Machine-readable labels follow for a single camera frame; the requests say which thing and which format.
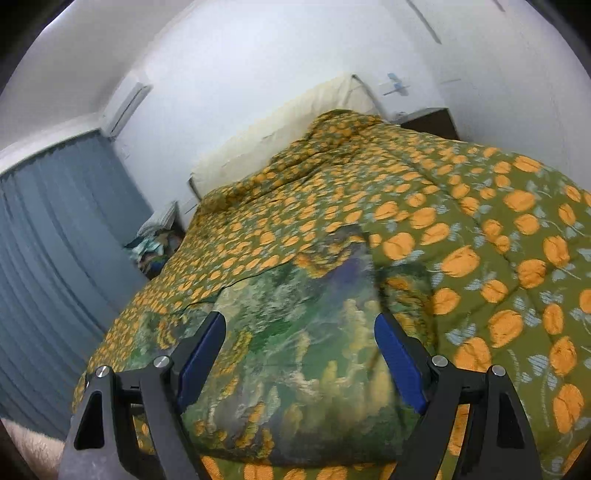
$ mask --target fabric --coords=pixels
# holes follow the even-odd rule
[[[433,351],[429,275],[417,264],[375,271],[361,235],[358,225],[341,227],[291,262],[225,288],[215,302],[141,320],[131,368],[172,353],[212,310],[226,318],[228,340],[199,400],[183,411],[199,451],[311,466],[387,462],[401,453],[418,415],[394,390],[373,324],[381,304],[412,315],[408,333]],[[172,345],[164,350],[162,335]]]
[[[122,247],[150,210],[98,134],[0,178],[0,404],[65,438],[80,369],[144,284]]]
[[[369,235],[377,270],[416,263],[428,272],[437,353],[462,368],[506,368],[544,477],[556,478],[591,434],[590,207],[591,194],[528,157],[404,130],[375,116],[328,112],[268,167],[204,199],[179,251],[116,320],[89,370],[130,368],[143,341],[137,332],[153,314],[160,315],[153,325],[159,345],[170,348],[176,340],[169,325],[189,305],[270,267],[305,264],[303,252],[318,239],[357,224]],[[322,263],[307,262],[324,271]],[[418,324],[404,312],[397,318]],[[229,335],[224,347],[235,347],[237,364],[252,355],[245,335]],[[306,355],[302,363],[310,368]],[[271,366],[260,368],[257,374]],[[329,388],[340,377],[329,377]],[[242,381],[231,388],[239,390]],[[82,380],[76,398],[81,393]],[[340,412],[338,403],[334,409]],[[467,409],[459,408],[443,479],[451,478],[466,419]],[[264,441],[260,435],[257,442]],[[387,478],[396,458],[392,452],[386,461],[376,450],[373,466],[328,459],[317,469],[305,459],[264,465],[230,454],[235,439],[219,440],[224,448],[215,452],[197,447],[214,478]]]
[[[125,249],[130,259],[151,280],[160,275],[168,259],[180,247],[183,237],[179,231],[159,230],[149,237],[138,237]]]
[[[306,133],[318,115],[335,108],[378,113],[359,79],[343,75],[321,83],[201,157],[191,174],[197,192],[204,196],[264,168],[273,155]]]
[[[170,202],[164,208],[154,212],[141,227],[137,236],[147,236],[156,233],[158,230],[170,230],[177,216],[177,202]]]

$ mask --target white pillow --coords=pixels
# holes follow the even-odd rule
[[[170,202],[157,210],[139,227],[138,236],[147,236],[158,230],[170,230],[177,217],[177,202]]]
[[[191,172],[193,186],[204,197],[218,187],[248,177],[302,137],[317,116],[336,108],[379,114],[365,85],[351,75],[337,77],[285,103],[271,116],[201,157]]]

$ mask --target green floral comforter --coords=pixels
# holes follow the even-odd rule
[[[236,322],[218,374],[183,414],[214,479],[387,478],[415,418],[367,345],[381,301],[457,366],[503,365],[544,474],[559,478],[591,434],[590,206],[591,194],[528,157],[328,112],[260,173],[207,195],[89,370],[144,365],[218,302]],[[340,228],[353,224],[375,275],[412,271],[386,273],[381,294],[356,288],[318,315],[314,282],[363,257],[362,237]],[[308,301],[309,312],[297,310]],[[451,478],[466,417],[461,407],[441,478]],[[310,438],[313,449],[299,445]]]

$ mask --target white wall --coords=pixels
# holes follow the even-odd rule
[[[591,188],[591,79],[525,0],[382,0],[430,66],[460,137],[543,160]]]
[[[376,88],[394,72],[406,97],[389,114],[443,101],[429,68],[379,0],[209,1],[192,9],[140,65],[154,89],[116,141],[153,208],[192,198],[199,156],[284,102],[342,73]]]
[[[33,42],[0,95],[0,172],[97,128],[154,36],[191,0],[75,0]]]

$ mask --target curtain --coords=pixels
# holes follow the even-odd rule
[[[0,177],[0,411],[65,438],[74,386],[145,284],[123,245],[151,211],[98,133]]]

